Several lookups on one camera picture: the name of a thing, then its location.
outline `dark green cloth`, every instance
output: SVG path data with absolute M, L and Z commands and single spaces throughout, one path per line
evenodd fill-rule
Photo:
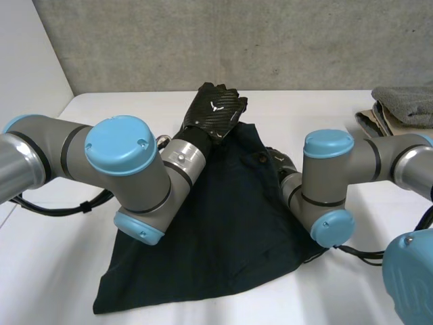
M 241 293 L 322 251 L 283 203 L 255 126 L 240 123 L 212 153 L 156 246 L 118 232 L 93 311 Z

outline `folded cloth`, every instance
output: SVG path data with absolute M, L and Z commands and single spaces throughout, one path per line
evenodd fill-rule
M 433 87 L 376 87 L 371 95 L 404 124 L 433 128 Z
M 403 124 L 394 115 L 392 115 L 386 107 L 383 107 L 382 110 L 383 110 L 384 122 L 388 126 L 391 135 L 418 133 L 418 134 L 427 135 L 428 137 L 433 139 L 433 129 L 418 129 L 416 127 L 408 126 L 406 124 Z
M 373 115 L 372 110 L 363 110 L 355 114 L 357 123 L 368 137 L 383 137 L 384 131 L 381 129 L 378 121 Z
M 385 135 L 392 135 L 392 131 L 391 131 L 389 125 L 385 121 L 384 108 L 381 105 L 381 103 L 376 102 L 373 105 L 373 109 L 371 110 L 371 112 L 373 113 L 373 116 L 374 116 L 377 124 L 379 125 L 380 129 L 383 131 L 384 136 Z
M 208 159 L 156 246 L 117 233 L 93 311 L 241 293 L 323 251 L 283 203 L 255 126 L 240 123 Z

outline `light blue cover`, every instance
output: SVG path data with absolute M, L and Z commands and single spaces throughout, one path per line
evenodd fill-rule
M 322 215 L 311 227 L 310 235 L 317 244 L 331 248 L 344 244 L 355 231 L 355 220 L 347 210 L 333 210 Z
M 382 275 L 405 325 L 433 324 L 433 229 L 395 238 L 386 248 Z
M 114 217 L 114 224 L 125 234 L 151 246 L 156 245 L 164 235 L 164 232 L 119 211 Z
M 333 158 L 351 151 L 355 141 L 341 130 L 317 130 L 305 137 L 304 154 L 310 158 Z
M 84 150 L 93 168 L 113 176 L 142 171 L 158 152 L 148 125 L 127 115 L 115 116 L 94 126 L 87 134 Z

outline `white tabletop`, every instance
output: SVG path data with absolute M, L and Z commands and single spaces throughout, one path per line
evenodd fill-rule
M 373 104 L 369 91 L 241 94 L 249 99 L 242 121 L 255 123 L 263 143 L 287 153 L 299 169 L 307 133 L 352 129 L 353 114 Z M 110 116 L 130 114 L 142 118 L 155 135 L 173 135 L 194 95 L 85 94 L 74 98 L 60 118 L 94 125 Z M 45 207 L 71 207 L 98 192 L 56 179 L 24 197 Z M 346 207 L 356 217 L 357 230 L 350 243 L 364 251 L 382 250 L 399 234 L 411 231 L 429 206 L 427 200 L 389 182 L 351 186 Z M 13 208 L 12 204 L 0 208 L 0 324 L 401 324 L 384 289 L 381 269 L 335 250 L 238 295 L 95 316 L 92 304 L 110 262 L 118 202 L 63 218 Z

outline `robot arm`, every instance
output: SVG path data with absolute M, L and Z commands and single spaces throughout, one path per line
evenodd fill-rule
M 416 134 L 355 141 L 344 131 L 312 132 L 305 139 L 303 173 L 293 170 L 281 182 L 284 200 L 315 241 L 339 246 L 355 230 L 344 208 L 349 184 L 388 180 L 432 200 L 432 145 Z
M 114 223 L 155 245 L 202 172 L 213 145 L 237 124 L 246 98 L 205 83 L 183 126 L 160 154 L 149 127 L 115 116 L 94 127 L 21 116 L 0 135 L 0 204 L 56 177 L 111 191 L 122 205 Z
M 355 220 L 344 209 L 349 184 L 392 181 L 433 200 L 433 141 L 400 135 L 354 141 L 346 132 L 307 135 L 303 174 L 289 166 L 283 198 L 323 247 L 345 243 Z M 382 275 L 395 311 L 406 325 L 433 324 L 433 229 L 400 235 L 384 253 Z

